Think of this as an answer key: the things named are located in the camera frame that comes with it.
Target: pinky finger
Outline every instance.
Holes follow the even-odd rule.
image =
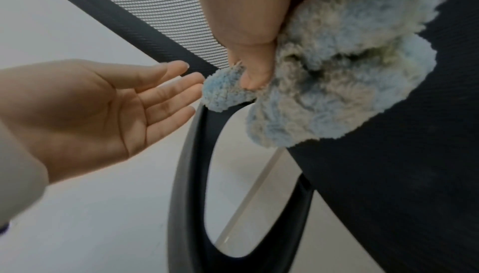
[[[148,146],[162,140],[171,133],[178,130],[186,124],[195,114],[195,109],[191,106],[184,107],[172,116],[157,122],[146,129],[146,142]]]

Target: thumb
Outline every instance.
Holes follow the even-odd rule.
[[[246,67],[246,72],[239,82],[242,88],[254,90],[269,83],[274,71],[275,52],[276,44],[274,42],[249,46],[239,51],[235,50]]]
[[[137,88],[155,84],[168,71],[167,63],[138,66],[84,61],[82,65],[116,89]]]

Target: person's right hand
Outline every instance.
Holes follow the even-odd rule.
[[[274,70],[276,37],[284,18],[303,0],[200,0],[215,38],[228,49],[229,63],[241,61],[241,86],[258,89]]]

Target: mesh backrest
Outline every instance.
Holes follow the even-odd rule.
[[[111,0],[212,65],[228,65],[198,0]]]

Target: finger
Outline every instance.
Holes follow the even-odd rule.
[[[175,82],[141,92],[138,96],[143,103],[143,107],[149,108],[180,94],[191,86],[202,84],[204,81],[203,75],[196,72],[188,74]]]
[[[202,84],[194,85],[173,98],[146,109],[146,121],[153,125],[172,116],[182,108],[191,105],[201,98]]]
[[[246,67],[240,85],[244,89],[255,90],[267,85],[273,76],[275,43],[249,46],[238,52]]]
[[[107,64],[93,61],[79,61],[116,89],[136,88],[158,82],[168,71],[168,64],[136,66]]]
[[[230,65],[230,67],[236,65],[236,63],[240,61],[240,57],[237,56],[233,51],[227,49],[227,53],[228,53],[228,64]]]
[[[143,86],[143,87],[139,87],[136,89],[136,92],[137,93],[140,93],[140,92],[143,92],[143,91],[146,91],[148,89],[151,89],[151,88],[154,88],[154,87],[157,87],[177,76],[180,76],[182,74],[184,74],[186,71],[188,71],[188,69],[190,68],[190,66],[185,63],[184,61],[180,61],[180,60],[175,60],[175,61],[172,61],[172,62],[169,62],[168,63],[168,71],[166,72],[166,74],[160,78],[158,81],[150,84],[150,85],[147,85],[147,86]]]
[[[193,107],[184,107],[167,119],[148,126],[146,129],[147,146],[153,145],[178,130],[181,126],[186,124],[194,114],[195,109]]]

